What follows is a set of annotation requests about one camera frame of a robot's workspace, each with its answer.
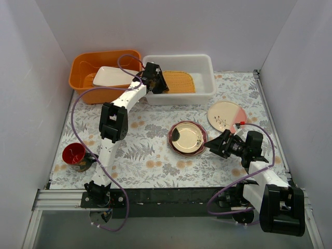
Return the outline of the cream and pink plate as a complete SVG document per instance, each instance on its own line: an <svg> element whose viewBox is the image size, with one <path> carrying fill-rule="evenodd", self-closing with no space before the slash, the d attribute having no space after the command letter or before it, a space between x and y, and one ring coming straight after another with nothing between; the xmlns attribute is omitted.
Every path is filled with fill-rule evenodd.
<svg viewBox="0 0 332 249"><path fill-rule="evenodd" d="M236 123L247 122L247 115L244 109L229 101L215 102L207 112L207 119L210 125L220 132L230 130L235 133L233 127Z"/></svg>

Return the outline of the woven bamboo tray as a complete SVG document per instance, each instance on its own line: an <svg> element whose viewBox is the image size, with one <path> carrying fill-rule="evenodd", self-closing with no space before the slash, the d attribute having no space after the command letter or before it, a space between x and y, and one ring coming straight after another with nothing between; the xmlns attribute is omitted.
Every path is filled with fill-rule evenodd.
<svg viewBox="0 0 332 249"><path fill-rule="evenodd" d="M168 87L168 90L165 90L163 93L180 94L196 92L193 77L186 72L164 71L163 77Z"/></svg>

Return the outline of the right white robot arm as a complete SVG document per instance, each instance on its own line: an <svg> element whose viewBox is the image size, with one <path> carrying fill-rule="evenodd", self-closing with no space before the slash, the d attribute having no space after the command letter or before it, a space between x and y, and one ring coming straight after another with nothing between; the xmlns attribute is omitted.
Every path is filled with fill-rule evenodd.
<svg viewBox="0 0 332 249"><path fill-rule="evenodd" d="M241 158L247 176L234 183L238 184L250 177L254 178L255 183L245 184L235 192L234 198L238 205L251 204L259 213L262 231L301 237L306 228L304 193L278 177L272 170L275 162L269 162L262 155L261 146L266 135L265 130L248 131L246 139L242 140L230 130L225 130L204 146L225 159L231 155Z"/></svg>

